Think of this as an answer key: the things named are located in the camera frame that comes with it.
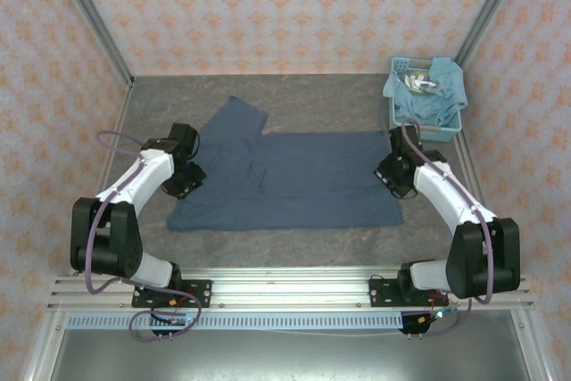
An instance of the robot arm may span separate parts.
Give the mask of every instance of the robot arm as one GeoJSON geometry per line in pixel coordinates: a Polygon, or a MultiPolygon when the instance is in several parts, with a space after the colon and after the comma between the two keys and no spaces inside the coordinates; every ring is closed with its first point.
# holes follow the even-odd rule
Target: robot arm
{"type": "Polygon", "coordinates": [[[406,131],[411,143],[440,171],[410,147],[402,128],[394,128],[390,132],[393,151],[379,164],[375,174],[397,197],[402,198],[413,189],[426,196],[443,217],[453,238],[446,261],[418,261],[401,267],[398,277],[401,294],[406,296],[418,290],[452,292],[459,298],[486,294],[487,249],[483,246],[484,231],[476,210],[492,237],[493,291],[516,290],[520,274],[517,224],[512,219],[498,219],[480,204],[454,177],[439,152],[424,151],[415,127],[408,126],[406,131]]]}
{"type": "Polygon", "coordinates": [[[140,158],[121,178],[95,198],[79,198],[71,217],[70,262],[74,269],[86,266],[87,239],[94,217],[103,201],[117,192],[120,184],[140,169],[103,211],[96,226],[92,270],[95,273],[128,278],[142,285],[180,290],[180,269],[143,251],[137,216],[153,192],[161,186],[178,199],[202,184],[206,174],[189,162],[198,139],[195,129],[173,124],[168,137],[150,139],[141,148],[140,158]]]}

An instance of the wallpaper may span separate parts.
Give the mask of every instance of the wallpaper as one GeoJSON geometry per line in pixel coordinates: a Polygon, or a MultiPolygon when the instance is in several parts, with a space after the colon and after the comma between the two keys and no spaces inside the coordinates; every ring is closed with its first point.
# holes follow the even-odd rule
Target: wallpaper
{"type": "Polygon", "coordinates": [[[73,0],[2,0],[0,22],[0,378],[16,380],[125,88],[73,0]]]}
{"type": "Polygon", "coordinates": [[[506,0],[465,69],[465,129],[491,209],[521,228],[523,269],[571,374],[571,8],[506,0]]]}
{"type": "Polygon", "coordinates": [[[95,0],[136,75],[387,72],[455,56],[484,0],[95,0]]]}

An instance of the wall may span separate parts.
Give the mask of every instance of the wall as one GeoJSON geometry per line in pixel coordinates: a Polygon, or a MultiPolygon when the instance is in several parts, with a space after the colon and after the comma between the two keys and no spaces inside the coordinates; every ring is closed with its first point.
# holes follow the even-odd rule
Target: wall
{"type": "Polygon", "coordinates": [[[465,130],[486,202],[521,227],[552,353],[571,373],[571,9],[506,0],[465,69],[465,130]]]}
{"type": "Polygon", "coordinates": [[[484,0],[95,0],[133,74],[387,72],[454,56],[484,0]]]}
{"type": "Polygon", "coordinates": [[[71,206],[101,176],[94,133],[125,87],[73,0],[2,0],[0,22],[0,377],[15,380],[69,272],[71,206]]]}

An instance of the blue plastic basket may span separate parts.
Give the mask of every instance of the blue plastic basket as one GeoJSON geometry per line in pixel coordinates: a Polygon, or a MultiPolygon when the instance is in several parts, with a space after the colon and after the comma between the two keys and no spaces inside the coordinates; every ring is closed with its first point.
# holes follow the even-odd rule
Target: blue plastic basket
{"type": "MultiPolygon", "coordinates": [[[[391,60],[391,71],[404,73],[407,71],[428,71],[432,65],[432,60],[422,58],[393,57],[391,60]]],[[[391,128],[401,126],[401,122],[395,120],[394,98],[391,98],[391,108],[389,109],[389,123],[391,128]]],[[[450,142],[462,130],[462,118],[460,112],[452,117],[449,127],[437,127],[432,125],[420,126],[421,140],[431,140],[434,142],[450,142]]]]}

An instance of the light blue basket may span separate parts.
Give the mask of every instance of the light blue basket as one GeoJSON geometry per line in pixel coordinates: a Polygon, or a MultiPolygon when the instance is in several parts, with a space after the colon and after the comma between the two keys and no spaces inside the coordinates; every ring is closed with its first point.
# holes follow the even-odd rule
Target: light blue basket
{"type": "MultiPolygon", "coordinates": [[[[391,72],[404,73],[407,71],[428,71],[432,65],[432,60],[421,58],[393,57],[391,60],[391,72]]],[[[401,126],[401,122],[395,120],[394,98],[391,97],[391,108],[389,109],[390,128],[401,126]]],[[[420,139],[431,140],[433,142],[450,142],[462,130],[462,118],[460,112],[452,117],[449,127],[436,127],[433,125],[420,126],[420,139]]]]}

